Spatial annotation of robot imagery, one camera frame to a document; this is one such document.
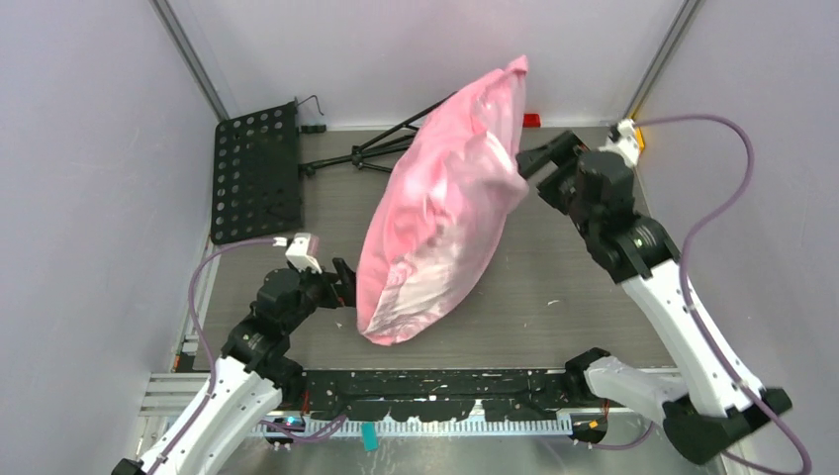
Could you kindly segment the pink pillowcase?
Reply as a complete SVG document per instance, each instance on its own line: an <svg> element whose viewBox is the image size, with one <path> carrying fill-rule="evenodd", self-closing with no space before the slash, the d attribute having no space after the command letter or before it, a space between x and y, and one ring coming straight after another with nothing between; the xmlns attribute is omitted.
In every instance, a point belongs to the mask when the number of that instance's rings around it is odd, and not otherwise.
<svg viewBox="0 0 839 475"><path fill-rule="evenodd" d="M357 266L357 330L408 341L450 314L490 264L528 193L517 170L528 59L467 84L431 111L391 172Z"/></svg>

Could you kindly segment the red toy block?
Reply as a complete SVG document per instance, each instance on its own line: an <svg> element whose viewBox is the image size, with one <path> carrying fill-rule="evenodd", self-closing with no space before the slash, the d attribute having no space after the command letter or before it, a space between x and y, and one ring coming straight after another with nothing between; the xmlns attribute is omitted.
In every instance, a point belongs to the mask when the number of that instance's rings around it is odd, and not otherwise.
<svg viewBox="0 0 839 475"><path fill-rule="evenodd" d="M522 116L522 126L526 129L537 129L542 127L541 117L536 113L525 113Z"/></svg>

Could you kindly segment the black perforated music stand tray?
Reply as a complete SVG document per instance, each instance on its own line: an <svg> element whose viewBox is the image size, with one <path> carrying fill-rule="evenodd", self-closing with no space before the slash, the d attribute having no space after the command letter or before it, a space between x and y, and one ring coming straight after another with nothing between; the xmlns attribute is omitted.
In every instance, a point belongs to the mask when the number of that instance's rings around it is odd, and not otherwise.
<svg viewBox="0 0 839 475"><path fill-rule="evenodd" d="M210 239L215 245L304 225L297 104L217 124Z"/></svg>

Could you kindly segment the black folded tripod stand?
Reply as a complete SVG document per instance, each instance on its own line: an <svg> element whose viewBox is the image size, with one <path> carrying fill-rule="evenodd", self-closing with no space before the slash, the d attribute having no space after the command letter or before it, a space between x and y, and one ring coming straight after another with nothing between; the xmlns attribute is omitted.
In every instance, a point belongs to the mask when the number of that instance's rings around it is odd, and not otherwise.
<svg viewBox="0 0 839 475"><path fill-rule="evenodd" d="M298 171L303 176L314 177L321 169L349 163L357 170L370 169L391 173L393 167L369 163L368 160L407 151L419 133L420 126L417 125L417 121L426 118L451 96L452 94L448 94L443 99L402 120L397 125L378 134L367 142L353 145L347 154L301 163L298 165Z"/></svg>

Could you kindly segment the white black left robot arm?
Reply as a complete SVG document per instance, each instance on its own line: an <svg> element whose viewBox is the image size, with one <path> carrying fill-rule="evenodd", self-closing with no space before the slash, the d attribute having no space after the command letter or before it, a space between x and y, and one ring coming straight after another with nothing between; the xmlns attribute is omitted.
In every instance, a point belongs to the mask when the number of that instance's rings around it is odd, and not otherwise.
<svg viewBox="0 0 839 475"><path fill-rule="evenodd" d="M354 271L341 258L332 265L290 264L267 274L202 389L155 445L137 460L120 460L114 473L216 474L265 416L295 408L305 377L286 355L292 332L319 309L355 305Z"/></svg>

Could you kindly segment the yellow toy block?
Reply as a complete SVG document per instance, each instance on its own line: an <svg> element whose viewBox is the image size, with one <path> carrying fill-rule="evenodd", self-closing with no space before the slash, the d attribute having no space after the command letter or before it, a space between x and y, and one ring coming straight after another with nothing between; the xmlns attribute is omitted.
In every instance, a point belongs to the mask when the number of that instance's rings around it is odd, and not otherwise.
<svg viewBox="0 0 839 475"><path fill-rule="evenodd" d="M645 148L645 140L644 140L642 131L637 126L635 126L633 128L633 130L634 130L635 141L637 142L639 149L643 150Z"/></svg>

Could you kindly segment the aluminium slotted rail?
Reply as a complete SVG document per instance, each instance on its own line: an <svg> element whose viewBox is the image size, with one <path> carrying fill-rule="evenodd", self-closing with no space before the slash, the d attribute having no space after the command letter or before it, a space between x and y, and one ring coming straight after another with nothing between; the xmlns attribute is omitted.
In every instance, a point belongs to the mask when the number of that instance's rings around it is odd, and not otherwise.
<svg viewBox="0 0 839 475"><path fill-rule="evenodd" d="M583 439L583 430L593 423L586 414L553 414L541 421L489 422L484 415L469 416L462 421L424 423L417 417L398 422L391 417L372 422L377 435L381 437L464 437L464 436L569 436ZM293 437L314 440L328 438L361 438L361 425L365 422L347 421L341 424L305 419L305 425L292 434Z"/></svg>

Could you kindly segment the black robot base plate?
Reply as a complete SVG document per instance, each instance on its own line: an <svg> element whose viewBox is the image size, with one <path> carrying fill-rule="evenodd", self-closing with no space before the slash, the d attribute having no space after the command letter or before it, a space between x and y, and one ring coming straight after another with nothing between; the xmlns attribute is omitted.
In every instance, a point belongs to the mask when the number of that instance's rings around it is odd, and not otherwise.
<svg viewBox="0 0 839 475"><path fill-rule="evenodd" d="M604 405L548 369L309 370L296 384L279 408L320 421L461 422L481 410L488 422L530 422Z"/></svg>

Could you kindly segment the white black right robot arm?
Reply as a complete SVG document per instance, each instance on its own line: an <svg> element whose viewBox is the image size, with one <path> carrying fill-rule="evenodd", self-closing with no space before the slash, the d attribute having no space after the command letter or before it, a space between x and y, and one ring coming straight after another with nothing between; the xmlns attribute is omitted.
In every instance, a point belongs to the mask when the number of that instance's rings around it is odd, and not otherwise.
<svg viewBox="0 0 839 475"><path fill-rule="evenodd" d="M635 168L642 147L629 126L613 127L591 148L570 131L520 152L522 177L551 165L538 196L568 216L593 261L637 305L680 372L669 380L592 348L570 360L562 377L578 406L609 400L661 427L673 447L704 464L766 425L792 402L737 357L690 282L665 228L635 208Z"/></svg>

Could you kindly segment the teal tape piece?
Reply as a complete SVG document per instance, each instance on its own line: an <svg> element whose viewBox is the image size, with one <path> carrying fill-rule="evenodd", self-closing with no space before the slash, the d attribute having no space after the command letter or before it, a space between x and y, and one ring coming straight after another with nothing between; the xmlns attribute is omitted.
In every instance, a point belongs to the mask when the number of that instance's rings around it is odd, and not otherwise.
<svg viewBox="0 0 839 475"><path fill-rule="evenodd" d="M379 448L379 440L374 423L365 422L361 425L361 439L366 452L372 452Z"/></svg>

